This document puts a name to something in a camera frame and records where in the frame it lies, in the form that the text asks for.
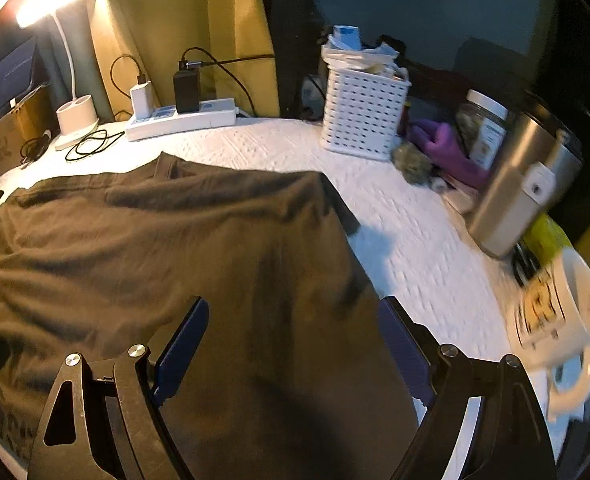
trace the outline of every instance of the charging cable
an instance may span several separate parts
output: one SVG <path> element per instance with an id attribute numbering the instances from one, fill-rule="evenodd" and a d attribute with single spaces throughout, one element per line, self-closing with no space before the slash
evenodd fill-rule
<path id="1" fill-rule="evenodd" d="M 230 64 L 230 63 L 239 63 L 239 62 L 243 62 L 243 61 L 251 61 L 254 59 L 275 59 L 275 55 L 274 54 L 257 54 L 255 56 L 238 57 L 236 59 L 227 59 L 224 61 L 219 61 L 219 60 L 215 59 L 213 54 L 211 54 L 208 50 L 202 48 L 201 46 L 192 46 L 190 48 L 187 48 L 182 53 L 182 60 L 180 61 L 180 67 L 188 68 L 189 63 L 195 63 L 195 61 L 187 61 L 186 60 L 186 54 L 188 54 L 189 52 L 192 52 L 194 50 L 198 50 L 199 52 L 202 52 L 203 54 L 206 54 L 208 57 L 211 58 L 211 61 L 200 62 L 199 68 L 203 68 L 205 66 L 217 65 L 222 70 L 224 70 L 224 72 L 226 72 L 228 75 L 230 75 L 233 78 L 233 80 L 239 85 L 240 88 L 242 88 L 242 90 L 246 94 L 246 97 L 248 98 L 248 103 L 250 104 L 251 110 L 253 111 L 253 115 L 255 117 L 257 117 L 257 111 L 255 110 L 255 104 L 253 102 L 253 99 L 251 98 L 251 94 L 248 93 L 248 90 L 246 90 L 246 87 L 242 84 L 242 81 L 240 81 L 237 77 L 235 77 L 235 75 L 230 70 L 228 70 L 224 65 Z"/>
<path id="2" fill-rule="evenodd" d="M 50 130 L 45 130 L 40 137 L 29 139 L 22 144 L 22 147 L 19 149 L 19 155 L 21 157 L 20 165 L 22 168 L 25 168 L 31 162 L 35 162 L 46 153 L 51 139 L 53 139 L 53 134 L 51 134 Z"/>
<path id="3" fill-rule="evenodd" d="M 109 70 L 109 76 L 111 76 L 111 83 L 113 83 L 113 86 L 115 87 L 115 89 L 117 89 L 118 92 L 120 92 L 120 94 L 122 94 L 124 97 L 128 97 L 128 99 L 131 99 L 130 95 L 128 95 L 124 90 L 122 90 L 120 87 L 117 86 L 117 83 L 115 82 L 115 79 L 113 78 L 113 69 L 115 67 L 115 63 L 117 63 L 120 59 L 123 59 L 125 57 L 127 57 L 128 59 L 132 59 L 133 62 L 137 65 L 137 70 L 139 72 L 139 74 L 137 76 L 137 84 L 142 85 L 142 84 L 146 83 L 147 79 L 146 79 L 146 74 L 144 72 L 142 72 L 142 67 L 140 67 L 140 62 L 137 61 L 137 59 L 135 59 L 133 56 L 131 56 L 131 54 L 122 54 L 121 56 L 118 56 L 115 59 L 115 61 L 111 65 L 111 70 Z"/>
<path id="4" fill-rule="evenodd" d="M 80 139 L 80 142 L 70 147 L 64 159 L 67 162 L 76 162 L 96 153 L 102 153 L 114 145 L 124 134 L 125 132 L 122 131 L 109 135 L 105 128 L 86 134 Z M 83 146 L 86 144 L 91 144 L 92 148 L 84 151 Z"/>

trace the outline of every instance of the jar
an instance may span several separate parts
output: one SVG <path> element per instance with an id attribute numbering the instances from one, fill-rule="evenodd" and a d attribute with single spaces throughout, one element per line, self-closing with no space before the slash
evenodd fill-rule
<path id="1" fill-rule="evenodd" d="M 490 97 L 469 90 L 455 115 L 467 155 L 489 170 L 506 136 L 508 110 Z"/>

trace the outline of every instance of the quilted white sheet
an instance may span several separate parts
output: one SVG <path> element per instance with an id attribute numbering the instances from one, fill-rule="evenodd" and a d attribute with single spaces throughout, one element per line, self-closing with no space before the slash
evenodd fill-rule
<path id="1" fill-rule="evenodd" d="M 119 126 L 111 124 L 110 131 L 119 131 Z M 406 184 L 388 162 L 327 152 L 317 142 L 319 133 L 319 126 L 300 121 L 238 120 L 227 128 L 138 142 L 122 138 L 106 152 L 79 162 L 66 162 L 66 152 L 51 146 L 38 162 L 9 171 L 0 182 L 11 192 L 51 176 L 124 172 L 162 151 L 240 170 L 322 171 L 361 222 L 350 244 L 380 296 L 396 296 L 414 321 L 469 357 L 499 360 L 508 353 L 502 312 L 517 291 L 508 266 L 476 248 L 462 219 L 439 195 Z M 542 373 L 531 378 L 544 406 L 545 377 Z M 469 402 L 445 479 L 459 478 L 478 405 L 478 399 Z M 423 406 L 417 402 L 416 407 L 423 416 Z M 556 456 L 567 423 L 568 418 L 560 418 L 550 425 Z M 8 455 L 3 450 L 0 454 Z M 16 470 L 18 478 L 25 478 L 21 468 Z"/>

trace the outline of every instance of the jar label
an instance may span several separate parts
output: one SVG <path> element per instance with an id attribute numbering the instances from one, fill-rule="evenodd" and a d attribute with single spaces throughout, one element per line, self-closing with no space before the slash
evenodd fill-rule
<path id="1" fill-rule="evenodd" d="M 486 118 L 479 128 L 479 136 L 470 151 L 470 159 L 484 170 L 489 170 L 499 147 L 504 141 L 506 130 Z"/>

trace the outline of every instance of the wall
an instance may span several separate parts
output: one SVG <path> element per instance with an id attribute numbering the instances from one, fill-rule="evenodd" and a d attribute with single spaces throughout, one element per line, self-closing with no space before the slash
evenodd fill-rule
<path id="1" fill-rule="evenodd" d="M 373 44 L 380 34 L 403 40 L 407 56 L 451 70 L 468 38 L 529 58 L 532 77 L 544 50 L 556 0 L 315 0 L 326 23 L 361 28 Z"/>

